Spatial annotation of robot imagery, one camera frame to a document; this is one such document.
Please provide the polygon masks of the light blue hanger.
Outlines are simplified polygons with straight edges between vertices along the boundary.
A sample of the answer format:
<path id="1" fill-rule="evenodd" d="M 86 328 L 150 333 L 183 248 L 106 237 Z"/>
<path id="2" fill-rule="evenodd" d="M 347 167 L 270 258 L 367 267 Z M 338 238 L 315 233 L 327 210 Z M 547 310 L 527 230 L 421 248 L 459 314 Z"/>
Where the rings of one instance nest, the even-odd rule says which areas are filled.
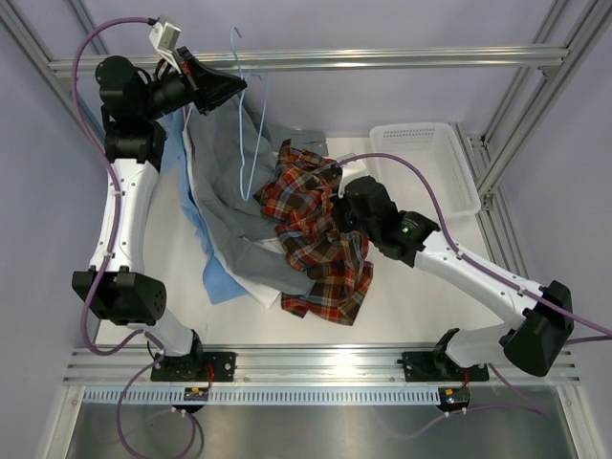
<path id="1" fill-rule="evenodd" d="M 238 149 L 239 149 L 239 169 L 238 169 L 238 191 L 239 197 L 243 202 L 247 202 L 253 194 L 255 175 L 259 163 L 260 151 L 262 149 L 265 120 L 267 116 L 268 97 L 270 92 L 270 78 L 253 70 L 248 70 L 239 56 L 238 41 L 243 37 L 239 28 L 233 26 L 230 32 L 230 50 L 238 72 L 238 76 L 245 84 L 238 96 Z M 263 84 L 264 100 L 261 113 L 256 121 L 251 121 L 247 126 L 247 95 L 248 84 L 253 80 L 258 80 Z"/>

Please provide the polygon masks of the plaid shirt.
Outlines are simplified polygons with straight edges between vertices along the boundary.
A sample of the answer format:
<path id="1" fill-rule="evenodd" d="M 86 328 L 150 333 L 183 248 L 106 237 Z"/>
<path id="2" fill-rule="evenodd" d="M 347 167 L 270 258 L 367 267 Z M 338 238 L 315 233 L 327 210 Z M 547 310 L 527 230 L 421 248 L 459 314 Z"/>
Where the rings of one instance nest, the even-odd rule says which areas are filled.
<path id="1" fill-rule="evenodd" d="M 368 241 L 357 231 L 342 231 L 332 215 L 340 170 L 336 162 L 284 141 L 273 177 L 254 198 L 261 213 L 274 222 L 288 265 L 314 284 L 307 294 L 281 297 L 284 311 L 305 317 L 312 313 L 351 326 L 373 279 L 367 260 Z"/>

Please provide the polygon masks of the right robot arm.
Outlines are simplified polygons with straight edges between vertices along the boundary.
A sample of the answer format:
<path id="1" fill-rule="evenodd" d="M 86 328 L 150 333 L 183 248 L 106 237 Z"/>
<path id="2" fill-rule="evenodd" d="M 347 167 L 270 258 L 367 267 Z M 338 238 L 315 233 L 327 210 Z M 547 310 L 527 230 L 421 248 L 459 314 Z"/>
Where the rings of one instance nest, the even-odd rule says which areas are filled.
<path id="1" fill-rule="evenodd" d="M 571 292 L 558 281 L 543 286 L 510 273 L 447 240 L 440 223 L 397 209 L 371 176 L 342 180 L 333 200 L 341 230 L 357 231 L 384 256 L 433 274 L 471 296 L 501 320 L 476 330 L 451 328 L 426 357 L 403 355 L 422 378 L 452 381 L 480 364 L 507 361 L 546 376 L 574 330 Z"/>

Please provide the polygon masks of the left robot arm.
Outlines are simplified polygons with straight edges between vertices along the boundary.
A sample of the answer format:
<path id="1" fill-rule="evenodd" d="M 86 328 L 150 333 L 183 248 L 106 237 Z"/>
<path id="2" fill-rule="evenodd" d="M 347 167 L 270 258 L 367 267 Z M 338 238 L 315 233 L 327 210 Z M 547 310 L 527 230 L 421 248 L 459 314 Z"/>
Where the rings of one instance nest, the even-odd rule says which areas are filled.
<path id="1" fill-rule="evenodd" d="M 97 248 L 88 269 L 73 274 L 72 287 L 84 302 L 83 320 L 94 315 L 129 329 L 131 338 L 144 335 L 157 347 L 153 381 L 228 381 L 228 355 L 205 352 L 199 335 L 167 310 L 165 285 L 145 274 L 142 248 L 166 139 L 158 120 L 189 104 L 206 115 L 247 84 L 205 66 L 185 47 L 173 57 L 174 64 L 158 76 L 119 55 L 96 68 L 107 197 Z"/>

